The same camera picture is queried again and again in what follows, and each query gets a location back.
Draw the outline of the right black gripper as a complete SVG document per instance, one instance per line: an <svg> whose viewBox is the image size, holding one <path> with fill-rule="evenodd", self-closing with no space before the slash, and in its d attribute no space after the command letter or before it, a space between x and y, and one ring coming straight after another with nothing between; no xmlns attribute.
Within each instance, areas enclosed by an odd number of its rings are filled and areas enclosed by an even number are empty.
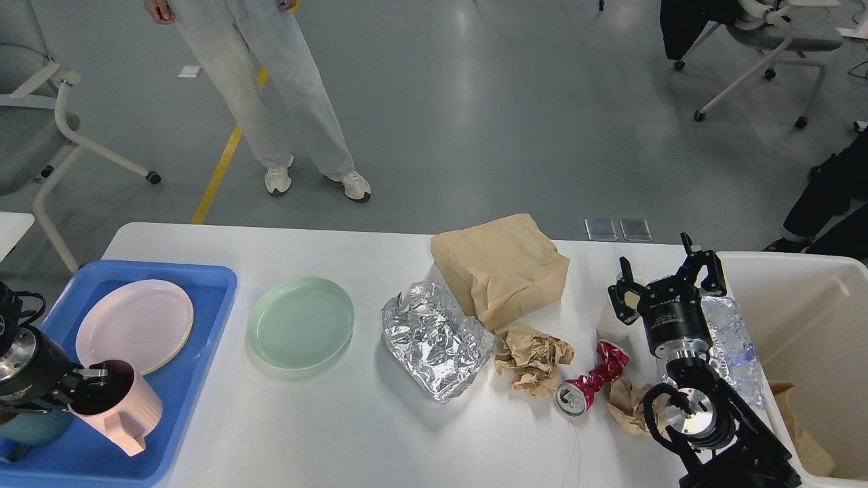
<svg viewBox="0 0 868 488"><path fill-rule="evenodd" d="M632 325L642 318L648 349L658 359L701 357L708 359L713 340L701 306L701 297L725 296L728 286L722 262L713 250L703 250L692 243L687 232L681 233L686 258L675 278L645 285L633 278L631 263L625 256L618 260L620 274L608 287L608 296L618 321ZM627 294L638 297L639 304L629 305Z"/></svg>

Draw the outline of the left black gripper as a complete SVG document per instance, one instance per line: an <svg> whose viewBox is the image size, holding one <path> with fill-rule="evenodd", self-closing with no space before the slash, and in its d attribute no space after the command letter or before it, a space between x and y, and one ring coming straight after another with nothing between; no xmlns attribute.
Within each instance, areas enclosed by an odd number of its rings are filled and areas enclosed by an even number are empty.
<svg viewBox="0 0 868 488"><path fill-rule="evenodd" d="M33 327L20 327L2 355L3 413L43 413L68 409L87 399L77 388L102 388L111 383L111 367L84 368L64 349Z"/></svg>

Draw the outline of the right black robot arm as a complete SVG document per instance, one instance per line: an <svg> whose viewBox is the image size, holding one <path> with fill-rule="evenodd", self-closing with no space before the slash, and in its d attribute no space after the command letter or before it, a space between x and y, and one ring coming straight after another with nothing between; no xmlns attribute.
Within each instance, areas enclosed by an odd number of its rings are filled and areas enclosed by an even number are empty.
<svg viewBox="0 0 868 488"><path fill-rule="evenodd" d="M641 319L651 355L667 380L645 394L643 417L653 439L685 466L682 487L797 487L791 452L712 365L713 338L701 308L724 296L722 263L681 235L686 258L673 275L641 285L628 259L608 288L617 319Z"/></svg>

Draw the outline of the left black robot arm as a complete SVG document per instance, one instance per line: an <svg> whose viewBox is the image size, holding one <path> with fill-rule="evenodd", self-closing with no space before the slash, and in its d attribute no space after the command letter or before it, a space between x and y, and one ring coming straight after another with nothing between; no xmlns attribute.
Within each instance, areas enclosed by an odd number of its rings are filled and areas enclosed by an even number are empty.
<svg viewBox="0 0 868 488"><path fill-rule="evenodd" d="M111 385L106 363L84 367L34 327L46 300L34 291L13 291L2 284L1 404L3 413L67 410L75 401Z"/></svg>

